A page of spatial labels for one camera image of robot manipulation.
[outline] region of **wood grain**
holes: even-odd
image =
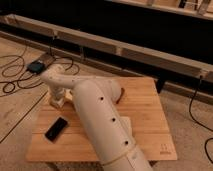
[[[130,117],[133,136],[147,159],[176,160],[177,154],[154,80],[141,77],[115,79],[125,88],[125,94],[116,108],[121,116]],[[60,116],[69,121],[69,126],[52,143],[44,137],[44,133]],[[56,110],[48,104],[48,100],[44,102],[39,114],[26,157],[33,162],[98,160],[72,102]]]

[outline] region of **robotic arm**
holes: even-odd
[[[76,112],[104,170],[152,171],[113,105],[122,94],[120,85],[113,79],[64,72],[61,65],[53,65],[41,75],[50,87],[50,102],[62,107],[65,88],[71,89]]]

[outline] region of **black smartphone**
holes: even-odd
[[[63,118],[58,118],[56,122],[45,133],[45,137],[50,141],[54,141],[67,124],[68,122]]]

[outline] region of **wooden table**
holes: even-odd
[[[141,77],[115,77],[125,88],[116,105],[121,116],[131,119],[133,136],[150,161],[177,160],[177,154],[154,80]],[[90,144],[72,102],[57,110],[45,100],[39,113],[26,158],[30,162],[94,162],[98,158]],[[58,117],[69,127],[52,143],[44,133]]]

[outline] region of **black cable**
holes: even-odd
[[[197,96],[197,93],[198,93],[198,91],[199,91],[200,85],[202,84],[202,81],[203,81],[203,77],[201,76],[201,77],[200,77],[200,80],[199,80],[199,83],[198,83],[198,86],[197,86],[197,88],[195,89],[194,95],[192,96],[191,101],[190,101],[190,104],[189,104],[189,114],[190,114],[192,120],[193,120],[196,124],[198,124],[198,125],[200,125],[201,127],[205,128],[205,129],[207,129],[207,130],[209,130],[210,132],[213,132],[213,129],[212,129],[212,128],[209,128],[208,126],[202,124],[202,123],[201,123],[200,121],[198,121],[198,120],[193,116],[193,114],[192,114],[192,104],[193,104],[193,101],[194,101],[195,97]],[[205,149],[206,156],[208,157],[209,161],[213,164],[213,159],[210,157],[209,152],[208,152],[208,149],[207,149],[208,143],[209,143],[210,141],[212,141],[212,140],[213,140],[213,138],[209,138],[208,140],[206,140],[205,145],[204,145],[204,149]]]
[[[213,141],[213,138],[209,138],[208,140],[206,140],[205,145],[204,145],[204,149],[205,149],[205,153],[206,153],[206,155],[207,155],[209,161],[213,164],[213,159],[210,157],[209,152],[208,152],[208,149],[207,149],[208,143],[209,143],[210,141]]]
[[[193,116],[193,114],[192,114],[192,104],[193,104],[193,102],[194,102],[195,97],[197,96],[197,93],[198,93],[198,90],[199,90],[199,88],[200,88],[200,85],[201,85],[202,81],[203,81],[203,77],[201,76],[201,77],[200,77],[200,80],[199,80],[199,83],[198,83],[198,86],[197,86],[197,88],[196,88],[196,90],[195,90],[195,92],[194,92],[194,95],[192,96],[191,101],[190,101],[190,104],[189,104],[189,114],[190,114],[192,120],[193,120],[195,123],[197,123],[198,125],[202,126],[202,127],[205,128],[205,129],[207,129],[207,130],[213,132],[213,129],[211,129],[211,128],[205,126],[204,124],[202,124],[202,123],[201,123],[200,121],[198,121],[198,120]]]
[[[12,133],[12,131],[24,120],[24,118],[37,106],[37,104],[45,97],[47,92],[45,92],[36,103],[25,113],[25,115],[13,126],[13,128],[0,140],[0,144]]]

